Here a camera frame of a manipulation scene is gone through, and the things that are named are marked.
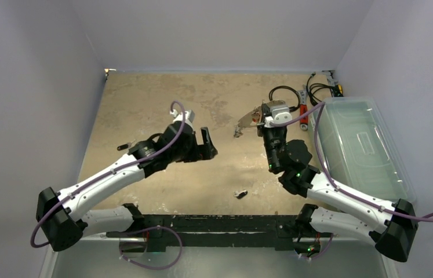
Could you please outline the silver key holder strip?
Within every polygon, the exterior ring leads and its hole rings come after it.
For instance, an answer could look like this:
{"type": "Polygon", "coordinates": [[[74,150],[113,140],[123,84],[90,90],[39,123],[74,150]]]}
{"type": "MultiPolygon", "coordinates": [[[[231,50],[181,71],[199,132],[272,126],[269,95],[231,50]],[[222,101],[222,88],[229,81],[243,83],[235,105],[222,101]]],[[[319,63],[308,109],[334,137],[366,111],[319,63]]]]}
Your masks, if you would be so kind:
{"type": "Polygon", "coordinates": [[[257,127],[257,124],[261,121],[261,108],[255,107],[250,112],[246,113],[241,117],[234,129],[234,138],[239,138],[243,135],[243,130],[251,127],[257,127]]]}

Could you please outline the black key fob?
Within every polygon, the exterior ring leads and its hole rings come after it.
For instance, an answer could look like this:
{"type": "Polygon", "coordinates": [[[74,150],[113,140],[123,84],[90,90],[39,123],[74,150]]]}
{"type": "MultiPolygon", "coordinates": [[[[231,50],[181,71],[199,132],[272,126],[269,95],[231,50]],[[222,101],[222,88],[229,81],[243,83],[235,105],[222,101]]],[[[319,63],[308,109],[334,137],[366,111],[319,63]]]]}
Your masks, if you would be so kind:
{"type": "Polygon", "coordinates": [[[234,197],[237,199],[241,199],[243,197],[245,197],[248,194],[247,190],[242,190],[242,191],[235,191],[234,192],[234,197]]]}

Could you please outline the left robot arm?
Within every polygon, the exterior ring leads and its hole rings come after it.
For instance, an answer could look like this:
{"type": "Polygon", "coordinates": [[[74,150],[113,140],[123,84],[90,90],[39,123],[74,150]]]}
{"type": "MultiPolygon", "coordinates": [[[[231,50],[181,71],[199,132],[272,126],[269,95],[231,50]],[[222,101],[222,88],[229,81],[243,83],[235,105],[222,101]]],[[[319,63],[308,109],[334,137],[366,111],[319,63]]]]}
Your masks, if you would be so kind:
{"type": "Polygon", "coordinates": [[[125,232],[135,237],[143,231],[143,221],[133,204],[115,209],[95,210],[94,207],[124,187],[164,171],[171,163],[192,163],[211,160],[218,151],[209,130],[201,128],[202,143],[198,144],[192,126],[181,120],[171,123],[164,132],[127,148],[116,162],[68,188],[55,191],[51,187],[38,195],[38,225],[31,236],[31,245],[38,231],[46,236],[46,245],[63,251],[81,238],[103,232],[125,232]]]}

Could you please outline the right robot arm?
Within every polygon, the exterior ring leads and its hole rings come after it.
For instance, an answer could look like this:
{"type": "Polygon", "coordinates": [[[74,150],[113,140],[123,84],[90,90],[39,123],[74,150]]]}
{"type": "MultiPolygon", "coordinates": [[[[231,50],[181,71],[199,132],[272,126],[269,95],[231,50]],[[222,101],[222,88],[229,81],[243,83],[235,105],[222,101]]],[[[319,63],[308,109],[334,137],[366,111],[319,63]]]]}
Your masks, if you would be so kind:
{"type": "Polygon", "coordinates": [[[312,158],[303,140],[286,140],[292,116],[286,105],[261,105],[257,134],[264,141],[268,170],[277,174],[292,195],[312,198],[337,209],[305,204],[296,219],[297,231],[346,235],[371,244],[383,256],[408,260],[418,223],[411,202],[383,200],[335,181],[329,173],[310,165],[312,158]]]}

